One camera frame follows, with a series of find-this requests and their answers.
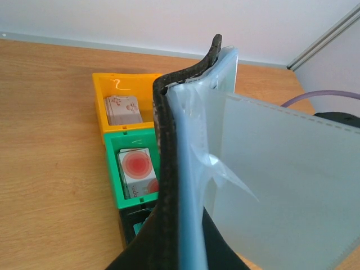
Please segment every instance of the white wall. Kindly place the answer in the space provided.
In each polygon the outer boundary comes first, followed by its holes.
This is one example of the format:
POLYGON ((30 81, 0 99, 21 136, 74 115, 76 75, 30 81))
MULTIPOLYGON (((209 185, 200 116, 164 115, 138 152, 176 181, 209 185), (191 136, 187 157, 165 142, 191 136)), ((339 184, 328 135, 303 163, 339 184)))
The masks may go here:
MULTIPOLYGON (((307 92, 342 90, 360 93, 360 20, 295 71, 307 92)), ((360 101, 345 97, 312 97, 318 112, 342 111, 360 117, 360 101)))
POLYGON ((286 65, 359 0, 1 0, 0 31, 286 65))

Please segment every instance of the wood grain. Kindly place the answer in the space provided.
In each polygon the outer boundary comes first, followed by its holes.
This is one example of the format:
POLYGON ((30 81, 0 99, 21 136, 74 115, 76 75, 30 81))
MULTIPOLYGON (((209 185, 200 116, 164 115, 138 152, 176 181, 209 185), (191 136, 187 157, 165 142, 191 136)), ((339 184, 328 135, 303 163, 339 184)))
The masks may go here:
MULTIPOLYGON (((0 269, 104 269, 122 251, 91 75, 194 63, 0 40, 0 269)), ((236 92, 280 105, 303 90, 291 71, 239 65, 236 92)))

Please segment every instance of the teal object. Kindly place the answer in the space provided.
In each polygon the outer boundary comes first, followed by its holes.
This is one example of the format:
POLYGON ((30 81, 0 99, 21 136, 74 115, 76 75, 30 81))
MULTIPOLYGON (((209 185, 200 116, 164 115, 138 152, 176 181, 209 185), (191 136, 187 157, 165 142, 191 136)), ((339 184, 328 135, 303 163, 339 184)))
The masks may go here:
POLYGON ((154 128, 106 133, 104 134, 104 141, 107 169, 109 171, 111 189, 116 207, 118 209, 125 209, 157 200, 157 192, 138 198, 125 199, 121 171, 118 162, 118 153, 121 149, 148 148, 156 177, 159 179, 160 156, 158 153, 158 145, 156 143, 154 128))

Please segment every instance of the purple cable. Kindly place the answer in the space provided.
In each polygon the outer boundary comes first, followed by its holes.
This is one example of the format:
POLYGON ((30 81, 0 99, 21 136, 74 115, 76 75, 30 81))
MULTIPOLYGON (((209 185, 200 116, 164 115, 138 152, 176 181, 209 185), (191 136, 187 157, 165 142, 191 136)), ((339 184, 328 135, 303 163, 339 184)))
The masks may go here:
POLYGON ((301 94, 300 96, 294 97, 289 101, 286 101, 281 107, 289 107, 291 104, 294 104, 300 100, 310 97, 317 97, 317 96, 340 96, 340 97, 350 97, 355 98, 356 100, 360 100, 360 94, 356 94, 353 92, 347 91, 337 91, 337 90, 319 90, 308 92, 305 94, 301 94))

